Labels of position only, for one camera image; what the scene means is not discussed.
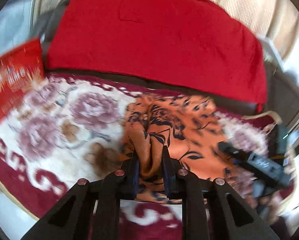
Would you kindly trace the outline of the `orange floral blouse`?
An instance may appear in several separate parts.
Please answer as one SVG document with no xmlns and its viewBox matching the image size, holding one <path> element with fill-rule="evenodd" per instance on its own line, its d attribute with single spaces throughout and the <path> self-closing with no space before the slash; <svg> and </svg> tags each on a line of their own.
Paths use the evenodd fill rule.
<svg viewBox="0 0 299 240">
<path fill-rule="evenodd" d="M 137 200 L 169 203 L 162 181 L 162 150 L 201 179 L 223 178 L 233 184 L 237 168 L 218 143 L 227 141 L 215 116 L 211 98 L 194 96 L 139 96 L 127 106 L 124 121 L 124 154 L 136 152 L 140 161 Z"/>
</svg>

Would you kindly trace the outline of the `red blanket on sofa back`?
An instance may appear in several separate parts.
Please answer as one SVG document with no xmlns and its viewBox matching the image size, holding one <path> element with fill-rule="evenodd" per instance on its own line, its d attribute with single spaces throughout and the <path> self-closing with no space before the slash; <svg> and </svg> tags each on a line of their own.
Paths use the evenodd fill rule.
<svg viewBox="0 0 299 240">
<path fill-rule="evenodd" d="M 267 102 L 260 42 L 209 0 L 71 0 L 46 64 Z"/>
</svg>

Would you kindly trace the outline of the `white standing air conditioner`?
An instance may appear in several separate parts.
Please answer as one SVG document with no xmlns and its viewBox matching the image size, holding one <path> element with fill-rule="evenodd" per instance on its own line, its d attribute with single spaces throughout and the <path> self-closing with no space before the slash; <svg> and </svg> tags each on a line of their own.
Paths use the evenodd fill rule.
<svg viewBox="0 0 299 240">
<path fill-rule="evenodd" d="M 31 2 L 32 0 L 8 0 L 0 11 L 0 55 L 28 39 Z"/>
</svg>

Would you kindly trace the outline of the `floral plush seat blanket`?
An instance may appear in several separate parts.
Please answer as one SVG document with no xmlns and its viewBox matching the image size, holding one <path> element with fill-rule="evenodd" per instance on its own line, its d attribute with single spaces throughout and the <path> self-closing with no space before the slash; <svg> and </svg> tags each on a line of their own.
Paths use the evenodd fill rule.
<svg viewBox="0 0 299 240">
<path fill-rule="evenodd" d="M 94 181 L 113 171 L 86 157 L 100 144 L 123 152 L 127 106 L 142 95 L 182 96 L 180 91 L 110 82 L 98 77 L 51 74 L 26 94 L 19 108 L 0 123 L 0 188 L 20 208 L 41 218 L 80 178 Z M 216 110 L 226 138 L 238 148 L 268 156 L 270 115 L 241 116 Z M 122 202 L 121 239 L 181 239 L 181 210 L 159 193 L 140 185 L 138 201 Z"/>
</svg>

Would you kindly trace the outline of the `dark leather sofa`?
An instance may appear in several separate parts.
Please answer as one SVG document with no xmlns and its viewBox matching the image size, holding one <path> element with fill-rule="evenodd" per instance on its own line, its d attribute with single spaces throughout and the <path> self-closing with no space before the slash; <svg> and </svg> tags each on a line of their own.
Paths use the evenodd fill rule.
<svg viewBox="0 0 299 240">
<path fill-rule="evenodd" d="M 55 9 L 51 9 L 38 17 L 36 23 L 31 27 L 31 37 L 44 38 L 43 57 L 46 57 L 47 50 L 50 47 L 56 30 L 60 25 L 62 16 L 67 9 L 71 0 L 61 0 Z M 268 99 L 264 106 L 264 111 L 276 112 L 282 123 L 291 130 L 299 121 L 299 87 L 293 80 L 291 72 L 283 72 L 275 63 L 270 61 L 264 62 Z M 158 81 L 150 81 L 140 77 L 126 76 L 122 74 L 101 73 L 95 70 L 75 70 L 75 74 L 93 75 L 112 81 L 130 83 L 132 85 L 141 85 L 148 88 L 162 88 L 173 91 L 179 91 L 186 94 L 199 93 L 199 90 L 186 88 L 176 85 L 168 85 Z M 256 113 L 256 105 L 254 103 L 239 102 L 237 100 L 225 98 L 224 96 L 213 95 L 216 104 L 222 109 L 227 109 L 233 113 L 241 115 L 252 115 Z"/>
</svg>

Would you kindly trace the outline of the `red gift box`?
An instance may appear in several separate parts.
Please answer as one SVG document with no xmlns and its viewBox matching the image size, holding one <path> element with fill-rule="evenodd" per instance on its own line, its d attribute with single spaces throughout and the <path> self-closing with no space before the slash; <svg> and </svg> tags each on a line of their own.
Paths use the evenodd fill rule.
<svg viewBox="0 0 299 240">
<path fill-rule="evenodd" d="M 45 78 L 39 39 L 0 56 L 0 122 Z"/>
</svg>

